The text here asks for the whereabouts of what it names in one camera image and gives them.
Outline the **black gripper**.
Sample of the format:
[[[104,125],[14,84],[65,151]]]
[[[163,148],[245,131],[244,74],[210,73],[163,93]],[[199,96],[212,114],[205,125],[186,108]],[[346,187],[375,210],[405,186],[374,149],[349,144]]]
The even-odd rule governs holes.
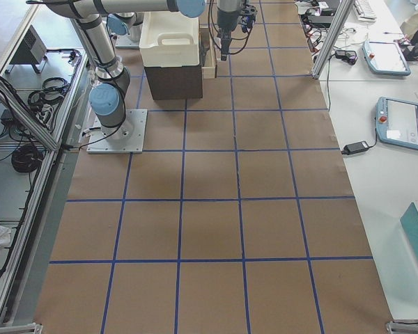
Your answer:
[[[218,37],[220,38],[220,60],[226,61],[231,45],[231,32],[237,26],[237,12],[217,11]]]

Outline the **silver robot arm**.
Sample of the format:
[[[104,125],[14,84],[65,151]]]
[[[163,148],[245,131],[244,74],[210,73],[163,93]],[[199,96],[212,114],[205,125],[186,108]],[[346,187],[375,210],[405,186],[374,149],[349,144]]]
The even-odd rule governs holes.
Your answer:
[[[116,57],[113,44],[102,22],[103,15],[137,12],[180,13],[196,18],[203,13],[203,1],[27,1],[45,5],[53,13],[71,19],[78,37],[93,59],[99,84],[89,94],[91,108],[101,124],[104,138],[113,139],[127,132],[125,95],[130,85],[128,69]]]
[[[217,1],[217,37],[220,41],[220,60],[226,61],[229,55],[240,53],[247,45],[256,21],[257,9],[249,1]],[[236,52],[230,52],[232,32],[240,26],[245,43]]]

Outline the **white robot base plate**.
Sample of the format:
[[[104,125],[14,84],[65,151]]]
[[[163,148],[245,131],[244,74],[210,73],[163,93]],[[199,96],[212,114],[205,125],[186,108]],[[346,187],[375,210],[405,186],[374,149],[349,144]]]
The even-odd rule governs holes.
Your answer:
[[[114,129],[101,127],[98,117],[94,116],[93,127],[98,129],[90,133],[91,144],[85,147],[86,151],[89,154],[142,153],[147,117],[146,109],[128,109],[125,122],[112,134]]]

